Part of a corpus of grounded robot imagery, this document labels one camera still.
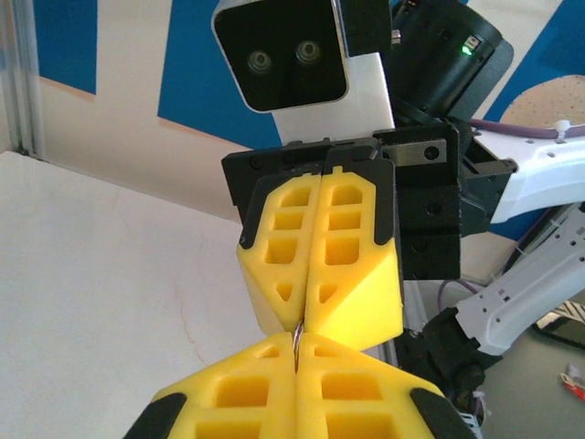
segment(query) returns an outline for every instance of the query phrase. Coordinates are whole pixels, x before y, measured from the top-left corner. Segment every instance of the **camera lens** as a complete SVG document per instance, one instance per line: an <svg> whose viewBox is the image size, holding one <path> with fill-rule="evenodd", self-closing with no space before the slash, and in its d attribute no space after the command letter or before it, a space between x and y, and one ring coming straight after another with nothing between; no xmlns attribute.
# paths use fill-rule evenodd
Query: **camera lens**
<svg viewBox="0 0 585 439"><path fill-rule="evenodd" d="M248 57L248 67L253 73L262 75L268 73L271 69L272 61L271 57L266 52L256 50L252 52Z"/></svg>
<svg viewBox="0 0 585 439"><path fill-rule="evenodd" d="M296 58L305 66L314 64L321 56L321 49L314 41L303 41L296 48Z"/></svg>

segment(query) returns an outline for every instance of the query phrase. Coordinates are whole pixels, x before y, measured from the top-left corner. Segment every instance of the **yellow foam finger pad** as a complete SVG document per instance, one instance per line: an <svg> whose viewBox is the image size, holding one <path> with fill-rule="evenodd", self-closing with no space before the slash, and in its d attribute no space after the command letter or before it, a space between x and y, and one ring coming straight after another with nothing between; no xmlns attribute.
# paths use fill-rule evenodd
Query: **yellow foam finger pad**
<svg viewBox="0 0 585 439"><path fill-rule="evenodd" d="M377 202L377 191L341 167L323 175L309 257L305 331L358 350L402 332L396 240L375 240L377 213L390 209L393 221L393 206Z"/></svg>
<svg viewBox="0 0 585 439"><path fill-rule="evenodd" d="M292 346L290 334L269 337L159 391L151 405L185 401L168 439L293 439Z"/></svg>
<svg viewBox="0 0 585 439"><path fill-rule="evenodd" d="M262 331L293 331L303 318L320 175L262 180L238 247L239 264Z"/></svg>
<svg viewBox="0 0 585 439"><path fill-rule="evenodd" d="M315 334L301 339L297 439L431 439L410 397L433 384Z"/></svg>

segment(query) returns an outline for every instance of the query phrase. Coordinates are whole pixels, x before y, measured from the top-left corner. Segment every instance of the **red object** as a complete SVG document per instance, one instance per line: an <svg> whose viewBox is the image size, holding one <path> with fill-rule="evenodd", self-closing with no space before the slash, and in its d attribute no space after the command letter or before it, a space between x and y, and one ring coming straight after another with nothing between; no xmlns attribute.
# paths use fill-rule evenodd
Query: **red object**
<svg viewBox="0 0 585 439"><path fill-rule="evenodd" d="M567 389L577 395L577 398L585 402L585 388L576 383L570 376L564 373L560 374L560 378Z"/></svg>

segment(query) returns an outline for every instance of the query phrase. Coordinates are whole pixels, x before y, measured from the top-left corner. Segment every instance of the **white tabletop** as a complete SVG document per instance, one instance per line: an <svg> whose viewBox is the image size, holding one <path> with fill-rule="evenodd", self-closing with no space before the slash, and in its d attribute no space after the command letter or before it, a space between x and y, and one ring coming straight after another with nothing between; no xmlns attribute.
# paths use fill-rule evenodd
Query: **white tabletop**
<svg viewBox="0 0 585 439"><path fill-rule="evenodd" d="M116 438L161 388L262 339L240 226L0 155L0 436Z"/></svg>

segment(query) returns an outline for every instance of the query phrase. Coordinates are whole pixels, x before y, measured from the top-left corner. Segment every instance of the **white camera housing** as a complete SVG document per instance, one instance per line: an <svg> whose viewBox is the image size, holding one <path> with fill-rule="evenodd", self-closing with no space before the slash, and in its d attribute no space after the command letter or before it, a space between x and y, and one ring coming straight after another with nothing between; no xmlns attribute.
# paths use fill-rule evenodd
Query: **white camera housing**
<svg viewBox="0 0 585 439"><path fill-rule="evenodd" d="M347 56L337 2L221 0L211 26L242 99L272 113L283 145L394 128L381 58ZM307 41L321 43L320 64L302 65Z"/></svg>

